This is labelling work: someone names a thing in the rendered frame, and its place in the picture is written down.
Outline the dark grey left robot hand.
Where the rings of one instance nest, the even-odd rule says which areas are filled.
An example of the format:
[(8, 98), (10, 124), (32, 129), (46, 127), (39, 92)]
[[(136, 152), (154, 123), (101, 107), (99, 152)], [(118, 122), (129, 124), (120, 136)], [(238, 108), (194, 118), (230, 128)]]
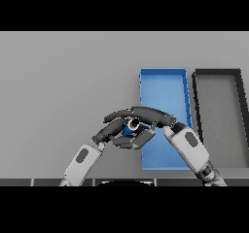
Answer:
[(139, 150), (146, 145), (155, 135), (155, 123), (150, 127), (143, 125), (140, 121), (139, 128), (130, 136), (123, 136), (122, 131), (126, 127), (131, 118), (119, 118), (110, 122), (107, 126), (100, 129), (99, 132), (92, 137), (92, 140), (99, 145), (112, 142), (114, 146), (120, 149)]

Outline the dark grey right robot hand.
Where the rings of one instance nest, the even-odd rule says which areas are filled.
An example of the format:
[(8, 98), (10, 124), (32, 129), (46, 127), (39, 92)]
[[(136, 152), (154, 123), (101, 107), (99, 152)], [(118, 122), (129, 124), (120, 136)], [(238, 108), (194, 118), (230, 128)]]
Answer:
[(158, 128), (165, 126), (173, 127), (176, 123), (176, 117), (166, 112), (144, 106), (133, 106), (130, 109), (119, 110), (104, 118), (104, 123), (111, 122), (118, 117), (136, 117), (143, 123), (153, 125), (154, 123)]

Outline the blue pipe with pale ring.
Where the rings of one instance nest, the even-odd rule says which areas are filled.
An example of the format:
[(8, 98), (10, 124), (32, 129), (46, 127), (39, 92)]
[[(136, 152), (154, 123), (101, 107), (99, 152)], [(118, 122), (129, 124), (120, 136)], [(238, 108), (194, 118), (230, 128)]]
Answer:
[(132, 135), (139, 128), (140, 120), (138, 118), (132, 118), (128, 121), (126, 127), (122, 131), (123, 136)]

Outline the blue bin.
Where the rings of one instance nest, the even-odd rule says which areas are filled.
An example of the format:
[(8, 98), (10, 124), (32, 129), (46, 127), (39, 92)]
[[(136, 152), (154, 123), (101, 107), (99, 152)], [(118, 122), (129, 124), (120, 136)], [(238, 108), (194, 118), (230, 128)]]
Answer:
[[(186, 68), (141, 68), (140, 104), (155, 108), (193, 127)], [(188, 170), (188, 166), (167, 142), (163, 131), (142, 148), (142, 169), (147, 171)]]

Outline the dark grey bin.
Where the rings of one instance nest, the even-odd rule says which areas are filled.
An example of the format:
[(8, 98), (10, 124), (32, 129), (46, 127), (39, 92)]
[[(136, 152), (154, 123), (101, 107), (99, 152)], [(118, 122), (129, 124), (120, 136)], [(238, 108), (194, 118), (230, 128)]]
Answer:
[(218, 168), (249, 168), (249, 111), (241, 70), (196, 69), (197, 132)]

